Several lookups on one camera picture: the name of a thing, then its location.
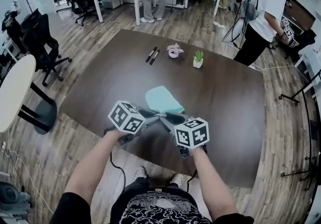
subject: white box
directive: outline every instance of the white box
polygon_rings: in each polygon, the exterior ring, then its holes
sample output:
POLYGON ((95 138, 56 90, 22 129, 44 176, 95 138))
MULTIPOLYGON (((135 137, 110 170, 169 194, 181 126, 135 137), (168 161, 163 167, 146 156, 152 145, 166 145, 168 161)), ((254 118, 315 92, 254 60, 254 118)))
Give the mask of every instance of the white box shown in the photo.
POLYGON ((120 6, 120 0, 101 0, 102 6, 107 9, 115 9, 120 6))

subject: folded cloth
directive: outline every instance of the folded cloth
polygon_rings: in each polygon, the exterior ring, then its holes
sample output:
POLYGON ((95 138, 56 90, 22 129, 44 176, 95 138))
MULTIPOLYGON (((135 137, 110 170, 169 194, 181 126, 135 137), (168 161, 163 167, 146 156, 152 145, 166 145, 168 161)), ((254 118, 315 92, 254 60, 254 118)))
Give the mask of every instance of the folded cloth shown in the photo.
POLYGON ((148 107, 161 114, 182 113, 185 110, 164 86, 151 89, 146 93, 145 98, 148 107))

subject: person in black clothing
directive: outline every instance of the person in black clothing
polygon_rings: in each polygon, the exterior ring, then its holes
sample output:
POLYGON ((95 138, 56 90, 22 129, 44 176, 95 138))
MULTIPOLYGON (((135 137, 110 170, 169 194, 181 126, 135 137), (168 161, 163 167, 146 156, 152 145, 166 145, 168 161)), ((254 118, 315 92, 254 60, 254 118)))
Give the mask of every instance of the person in black clothing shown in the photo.
POLYGON ((2 22, 2 32, 5 30, 8 33, 8 36, 12 39, 12 41, 18 46, 19 50, 26 54, 27 50, 21 43, 20 37, 23 36, 23 33, 21 32, 21 27, 18 21, 16 20, 16 16, 20 14, 20 9, 18 8, 18 5, 15 4, 16 11, 10 12, 7 11, 5 13, 5 19, 2 22))
MULTIPOLYGON (((124 136, 112 130, 81 160, 72 173, 50 224, 90 224, 90 204, 104 173, 110 152, 116 141, 124 136)), ((253 224, 254 219, 238 213, 223 180, 216 172, 202 147, 192 150, 201 191, 214 224, 253 224)), ((198 211, 190 194, 179 186, 181 174, 170 186, 150 188, 146 171, 139 168, 136 181, 126 187, 111 209, 110 223, 211 223, 198 211)))

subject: pen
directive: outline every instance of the pen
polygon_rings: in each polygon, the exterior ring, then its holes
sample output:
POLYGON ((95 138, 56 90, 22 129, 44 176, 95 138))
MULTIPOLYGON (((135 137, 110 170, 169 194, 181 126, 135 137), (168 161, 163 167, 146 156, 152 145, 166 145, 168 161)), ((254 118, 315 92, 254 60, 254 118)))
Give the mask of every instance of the pen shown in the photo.
POLYGON ((146 59, 146 62, 148 62, 150 60, 152 54, 156 51, 156 49, 157 49, 157 46, 155 46, 154 49, 152 50, 152 52, 149 54, 149 56, 146 59))
POLYGON ((159 49, 158 49, 157 52, 155 53, 155 56, 150 60, 150 62, 149 62, 150 65, 152 65, 152 63, 155 61, 158 53, 159 53, 159 49))

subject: white plant pot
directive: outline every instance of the white plant pot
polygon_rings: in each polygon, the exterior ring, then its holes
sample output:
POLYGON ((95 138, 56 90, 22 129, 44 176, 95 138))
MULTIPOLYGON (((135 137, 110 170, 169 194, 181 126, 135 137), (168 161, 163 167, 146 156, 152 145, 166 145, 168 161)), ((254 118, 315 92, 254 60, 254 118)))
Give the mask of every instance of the white plant pot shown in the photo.
POLYGON ((193 67, 195 67, 195 68, 201 68, 201 66, 202 66, 202 64, 203 64, 203 60, 204 59, 202 59, 200 62, 197 62, 196 60, 195 60, 195 58, 194 58, 194 61, 193 61, 193 67))

